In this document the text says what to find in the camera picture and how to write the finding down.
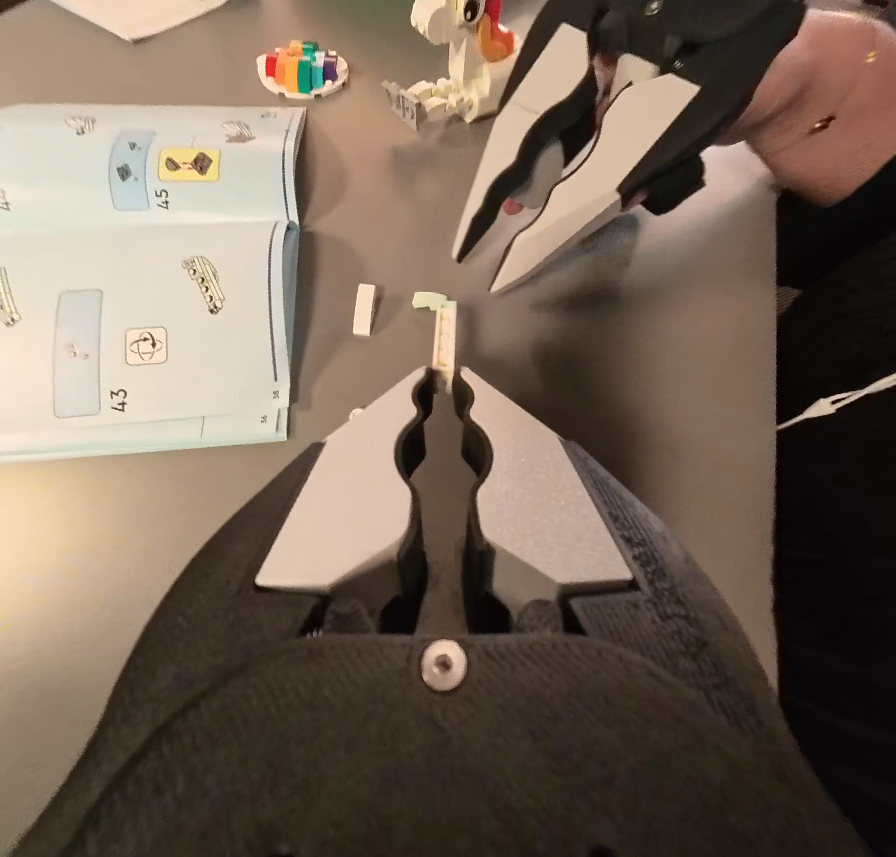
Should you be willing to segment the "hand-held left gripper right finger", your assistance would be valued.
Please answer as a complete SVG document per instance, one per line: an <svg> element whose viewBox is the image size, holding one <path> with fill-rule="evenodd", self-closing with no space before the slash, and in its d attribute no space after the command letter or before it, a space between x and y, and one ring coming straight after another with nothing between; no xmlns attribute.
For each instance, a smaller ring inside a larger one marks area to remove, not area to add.
<svg viewBox="0 0 896 857"><path fill-rule="evenodd" d="M467 500L462 592L469 623L633 586L625 549L564 438L470 369L454 378Z"/></svg>

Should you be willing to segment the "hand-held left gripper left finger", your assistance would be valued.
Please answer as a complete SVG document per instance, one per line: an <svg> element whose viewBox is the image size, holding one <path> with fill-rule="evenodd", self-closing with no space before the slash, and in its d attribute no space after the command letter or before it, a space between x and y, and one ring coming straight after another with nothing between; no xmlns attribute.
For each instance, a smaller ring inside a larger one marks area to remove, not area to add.
<svg viewBox="0 0 896 857"><path fill-rule="evenodd" d="M414 370L322 445L255 576L263 590L356 599L414 623L427 586L420 494L429 368Z"/></svg>

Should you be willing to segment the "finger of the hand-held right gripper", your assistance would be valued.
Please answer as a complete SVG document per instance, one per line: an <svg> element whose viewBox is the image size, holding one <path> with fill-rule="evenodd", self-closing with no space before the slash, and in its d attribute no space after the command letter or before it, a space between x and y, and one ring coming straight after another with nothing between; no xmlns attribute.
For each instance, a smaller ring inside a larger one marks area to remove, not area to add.
<svg viewBox="0 0 896 857"><path fill-rule="evenodd" d="M508 83L452 249L462 263L507 204L546 210L567 168L599 132L609 50L562 24L515 84Z"/></svg>
<svg viewBox="0 0 896 857"><path fill-rule="evenodd" d="M571 172L547 193L534 221L515 236L505 253L491 293L503 293L532 278L620 215L628 198L624 186L661 137L699 94L699 85L641 57L616 62L610 101L593 146Z"/></svg>

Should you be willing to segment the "white and mint lego piece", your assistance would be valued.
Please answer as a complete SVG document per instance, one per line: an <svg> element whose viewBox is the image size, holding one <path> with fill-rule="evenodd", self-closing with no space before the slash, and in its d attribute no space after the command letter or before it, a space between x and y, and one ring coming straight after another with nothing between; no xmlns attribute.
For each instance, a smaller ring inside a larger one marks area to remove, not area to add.
<svg viewBox="0 0 896 857"><path fill-rule="evenodd" d="M430 369L448 394L453 392L456 353L457 302L443 293L417 291L412 297L415 310L434 314L434 338Z"/></svg>

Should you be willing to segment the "white lego unicorn figure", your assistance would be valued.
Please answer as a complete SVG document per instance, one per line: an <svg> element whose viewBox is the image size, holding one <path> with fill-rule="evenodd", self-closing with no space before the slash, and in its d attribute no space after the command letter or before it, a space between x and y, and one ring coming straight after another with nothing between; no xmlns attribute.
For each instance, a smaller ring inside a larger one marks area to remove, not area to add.
<svg viewBox="0 0 896 857"><path fill-rule="evenodd" d="M424 123L472 123L497 113L521 39L500 22L502 0L415 0L410 23L431 45L446 45L447 76L407 88Z"/></svg>

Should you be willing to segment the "small grey lego piece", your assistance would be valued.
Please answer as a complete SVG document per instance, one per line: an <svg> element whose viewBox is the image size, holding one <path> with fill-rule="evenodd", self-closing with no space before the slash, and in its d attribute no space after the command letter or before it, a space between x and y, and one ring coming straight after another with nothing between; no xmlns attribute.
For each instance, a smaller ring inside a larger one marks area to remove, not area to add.
<svg viewBox="0 0 896 857"><path fill-rule="evenodd" d="M409 128L418 132L425 122L426 114L423 102L409 90L403 89L398 83L384 80L382 87L385 90L392 112Z"/></svg>

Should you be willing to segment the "round rainbow lego plate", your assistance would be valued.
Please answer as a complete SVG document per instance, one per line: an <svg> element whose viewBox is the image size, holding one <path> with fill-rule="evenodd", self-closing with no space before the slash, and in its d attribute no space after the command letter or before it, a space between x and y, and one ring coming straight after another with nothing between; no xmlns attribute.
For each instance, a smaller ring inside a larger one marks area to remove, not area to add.
<svg viewBox="0 0 896 857"><path fill-rule="evenodd" d="M328 98L350 78L347 61L315 41L294 39L257 56L255 65L265 90L299 102Z"/></svg>

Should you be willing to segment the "open lego instruction booklet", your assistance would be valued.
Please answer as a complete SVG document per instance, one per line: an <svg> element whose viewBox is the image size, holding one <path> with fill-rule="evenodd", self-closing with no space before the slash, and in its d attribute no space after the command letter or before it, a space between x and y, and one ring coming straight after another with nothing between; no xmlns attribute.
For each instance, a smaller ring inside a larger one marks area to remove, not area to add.
<svg viewBox="0 0 896 857"><path fill-rule="evenodd" d="M2 464L287 439L306 118L2 107Z"/></svg>

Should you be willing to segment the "person's right hand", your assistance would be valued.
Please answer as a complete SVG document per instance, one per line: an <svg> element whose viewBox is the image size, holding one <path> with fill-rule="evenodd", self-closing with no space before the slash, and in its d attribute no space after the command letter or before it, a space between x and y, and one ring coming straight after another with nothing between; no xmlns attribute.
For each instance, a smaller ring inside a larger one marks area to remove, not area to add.
<svg viewBox="0 0 896 857"><path fill-rule="evenodd" d="M829 207L894 157L894 103L894 27L811 10L716 144L745 142L781 189Z"/></svg>

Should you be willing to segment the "person's black clothing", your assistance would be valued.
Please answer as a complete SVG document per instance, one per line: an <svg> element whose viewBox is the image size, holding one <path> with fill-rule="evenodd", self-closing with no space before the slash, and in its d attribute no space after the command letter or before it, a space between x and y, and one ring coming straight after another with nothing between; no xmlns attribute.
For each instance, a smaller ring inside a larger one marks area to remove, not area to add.
<svg viewBox="0 0 896 857"><path fill-rule="evenodd" d="M777 420L895 370L894 193L778 200ZM778 691L815 773L874 855L894 855L895 396L777 435Z"/></svg>

